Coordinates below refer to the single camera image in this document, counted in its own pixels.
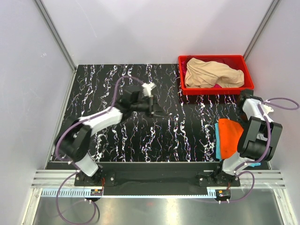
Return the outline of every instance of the white wall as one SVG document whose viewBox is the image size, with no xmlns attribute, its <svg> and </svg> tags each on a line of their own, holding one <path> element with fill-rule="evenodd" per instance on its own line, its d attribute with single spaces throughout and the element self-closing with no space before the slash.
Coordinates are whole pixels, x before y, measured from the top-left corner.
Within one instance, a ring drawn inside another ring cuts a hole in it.
<svg viewBox="0 0 300 225">
<path fill-rule="evenodd" d="M 271 0 L 43 0 L 77 64 L 244 54 Z"/>
<path fill-rule="evenodd" d="M 21 224 L 71 70 L 34 1 L 0 1 L 0 220 Z"/>
<path fill-rule="evenodd" d="M 264 99 L 288 97 L 300 103 L 299 12 L 299 0 L 283 0 L 248 58 L 255 94 Z M 300 110 L 274 109 L 272 118 L 283 125 L 283 132 L 271 162 L 282 171 L 300 221 Z"/>
</svg>

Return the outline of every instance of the blue cloth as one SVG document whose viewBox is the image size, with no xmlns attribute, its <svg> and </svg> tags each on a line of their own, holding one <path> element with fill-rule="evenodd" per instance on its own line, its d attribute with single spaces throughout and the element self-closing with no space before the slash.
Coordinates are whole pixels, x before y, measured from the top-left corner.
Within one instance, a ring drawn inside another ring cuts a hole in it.
<svg viewBox="0 0 300 225">
<path fill-rule="evenodd" d="M 215 124 L 215 132 L 216 132 L 216 158 L 218 160 L 222 160 L 221 158 L 221 147 L 220 147 L 220 134 L 219 134 L 219 125 L 218 123 Z M 252 163 L 249 166 L 255 167 L 261 165 L 261 163 Z"/>
</svg>

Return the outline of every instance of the black and white marbled surface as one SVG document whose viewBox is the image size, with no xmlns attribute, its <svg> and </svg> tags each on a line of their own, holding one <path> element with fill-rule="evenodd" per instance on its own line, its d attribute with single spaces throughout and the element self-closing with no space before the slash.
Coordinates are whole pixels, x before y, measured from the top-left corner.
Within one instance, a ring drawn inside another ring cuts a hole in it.
<svg viewBox="0 0 300 225">
<path fill-rule="evenodd" d="M 219 118 L 237 120 L 237 96 L 182 95 L 177 64 L 80 65 L 64 120 L 109 107 L 116 81 L 125 75 L 154 82 L 158 102 L 169 118 L 150 119 L 135 112 L 126 122 L 98 132 L 92 137 L 89 150 L 96 162 L 215 160 L 214 124 Z M 136 82 L 125 78 L 119 93 L 132 84 Z"/>
</svg>

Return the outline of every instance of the beige fabric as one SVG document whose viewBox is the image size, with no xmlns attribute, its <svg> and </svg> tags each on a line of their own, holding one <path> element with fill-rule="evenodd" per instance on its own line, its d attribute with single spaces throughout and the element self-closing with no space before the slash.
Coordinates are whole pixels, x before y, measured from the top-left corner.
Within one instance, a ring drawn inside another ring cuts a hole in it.
<svg viewBox="0 0 300 225">
<path fill-rule="evenodd" d="M 187 63 L 187 88 L 212 88 L 216 84 L 222 88 L 241 87 L 244 85 L 244 73 L 220 62 L 203 62 L 192 58 Z"/>
</svg>

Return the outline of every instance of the red bin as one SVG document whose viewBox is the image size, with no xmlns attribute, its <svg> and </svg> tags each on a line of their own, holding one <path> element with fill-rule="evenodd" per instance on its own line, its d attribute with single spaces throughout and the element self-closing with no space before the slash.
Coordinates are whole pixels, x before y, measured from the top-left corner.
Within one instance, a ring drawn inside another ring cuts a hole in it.
<svg viewBox="0 0 300 225">
<path fill-rule="evenodd" d="M 184 84 L 185 75 L 183 67 L 187 66 L 187 60 L 196 58 L 204 62 L 216 61 L 227 64 L 232 69 L 240 69 L 244 73 L 244 85 L 240 88 L 187 88 Z M 182 93 L 184 95 L 238 95 L 244 89 L 254 89 L 254 85 L 245 63 L 244 57 L 241 55 L 182 55 L 178 57 L 180 70 L 180 83 Z"/>
</svg>

